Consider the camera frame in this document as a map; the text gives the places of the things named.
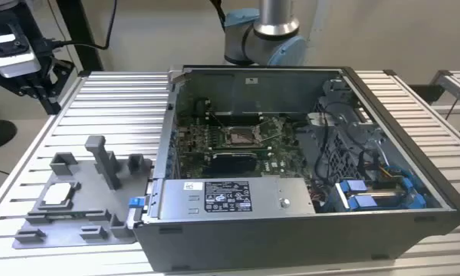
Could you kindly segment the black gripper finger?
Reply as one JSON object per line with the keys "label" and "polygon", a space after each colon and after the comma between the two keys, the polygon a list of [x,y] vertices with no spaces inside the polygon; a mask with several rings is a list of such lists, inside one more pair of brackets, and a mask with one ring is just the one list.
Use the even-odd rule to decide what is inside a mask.
{"label": "black gripper finger", "polygon": [[0,86],[19,96],[31,96],[43,98],[43,85],[40,82],[40,73],[31,73],[12,78],[5,78],[0,74]]}
{"label": "black gripper finger", "polygon": [[63,88],[67,84],[75,64],[55,57],[44,58],[40,71],[40,85],[37,86],[39,101],[47,114],[59,114],[61,110],[57,102]]}

